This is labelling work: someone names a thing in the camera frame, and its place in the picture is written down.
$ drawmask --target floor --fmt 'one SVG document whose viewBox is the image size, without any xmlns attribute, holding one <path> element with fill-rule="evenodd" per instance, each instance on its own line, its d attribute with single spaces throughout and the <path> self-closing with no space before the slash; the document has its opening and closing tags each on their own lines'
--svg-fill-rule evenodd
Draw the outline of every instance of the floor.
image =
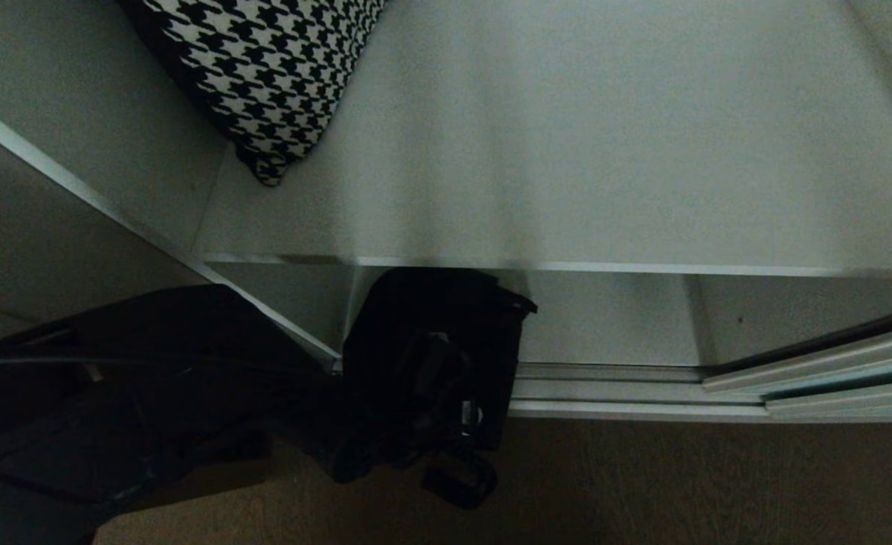
<svg viewBox="0 0 892 545">
<path fill-rule="evenodd" d="M 258 487 L 128 514 L 100 545 L 892 543 L 892 425 L 512 420 L 476 512 L 279 449 Z"/>
</svg>

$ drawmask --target white cabinet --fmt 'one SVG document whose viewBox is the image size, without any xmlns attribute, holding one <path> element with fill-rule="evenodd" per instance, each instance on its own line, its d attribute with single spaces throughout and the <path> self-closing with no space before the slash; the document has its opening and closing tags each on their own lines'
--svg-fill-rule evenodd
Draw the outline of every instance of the white cabinet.
<svg viewBox="0 0 892 545">
<path fill-rule="evenodd" d="M 113 3 L 8 4 L 1 144 L 323 357 L 472 266 L 540 308 L 515 412 L 767 421 L 701 381 L 892 314 L 892 3 L 391 2 L 276 189 Z"/>
</svg>

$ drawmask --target houndstooth pillow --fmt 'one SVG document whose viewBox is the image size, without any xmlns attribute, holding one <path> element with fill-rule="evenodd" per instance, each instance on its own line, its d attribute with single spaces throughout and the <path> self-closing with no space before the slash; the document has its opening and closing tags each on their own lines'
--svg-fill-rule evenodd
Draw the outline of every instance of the houndstooth pillow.
<svg viewBox="0 0 892 545">
<path fill-rule="evenodd" d="M 386 0 L 118 0 L 266 185 L 311 151 Z"/>
</svg>

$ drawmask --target brown floor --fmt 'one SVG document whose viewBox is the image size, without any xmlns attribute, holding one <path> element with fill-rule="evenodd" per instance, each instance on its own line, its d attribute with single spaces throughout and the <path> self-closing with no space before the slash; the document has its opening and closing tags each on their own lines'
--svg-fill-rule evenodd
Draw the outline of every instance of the brown floor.
<svg viewBox="0 0 892 545">
<path fill-rule="evenodd" d="M 97 543 L 892 544 L 892 425 L 514 420 L 476 512 L 280 449 L 265 485 L 117 518 Z"/>
</svg>

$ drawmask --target black and white pillow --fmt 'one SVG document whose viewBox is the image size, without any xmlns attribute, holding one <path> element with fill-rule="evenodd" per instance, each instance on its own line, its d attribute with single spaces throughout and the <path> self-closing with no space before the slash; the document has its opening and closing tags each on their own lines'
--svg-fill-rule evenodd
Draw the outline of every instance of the black and white pillow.
<svg viewBox="0 0 892 545">
<path fill-rule="evenodd" d="M 118 0 L 259 182 L 321 138 L 386 0 Z"/>
</svg>

